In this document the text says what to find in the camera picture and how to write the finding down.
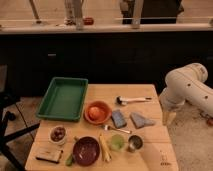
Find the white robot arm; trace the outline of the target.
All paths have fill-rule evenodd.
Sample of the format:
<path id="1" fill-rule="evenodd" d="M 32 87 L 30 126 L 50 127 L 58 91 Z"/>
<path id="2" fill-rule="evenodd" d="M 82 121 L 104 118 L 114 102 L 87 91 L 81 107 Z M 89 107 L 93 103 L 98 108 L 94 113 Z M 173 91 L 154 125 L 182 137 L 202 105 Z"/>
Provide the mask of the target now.
<path id="1" fill-rule="evenodd" d="M 213 118 L 213 88 L 204 84 L 207 78 L 207 69 L 200 63 L 191 63 L 166 74 L 166 87 L 159 95 L 163 110 L 162 123 L 165 126 L 174 120 L 176 111 L 185 101 Z"/>

